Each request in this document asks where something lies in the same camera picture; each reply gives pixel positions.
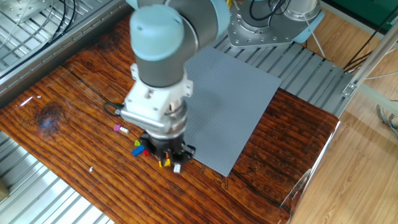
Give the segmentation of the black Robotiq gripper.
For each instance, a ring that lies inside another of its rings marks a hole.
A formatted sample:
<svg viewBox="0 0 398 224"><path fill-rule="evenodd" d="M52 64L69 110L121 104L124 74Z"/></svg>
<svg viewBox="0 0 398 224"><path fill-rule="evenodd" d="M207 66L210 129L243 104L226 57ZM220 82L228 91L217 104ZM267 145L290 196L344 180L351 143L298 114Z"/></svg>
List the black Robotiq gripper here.
<svg viewBox="0 0 398 224"><path fill-rule="evenodd" d="M146 151L160 161L166 154L174 154L174 163L184 165L189 162L196 152L196 148L184 144L183 135L172 139L157 139L143 133L139 138Z"/></svg>

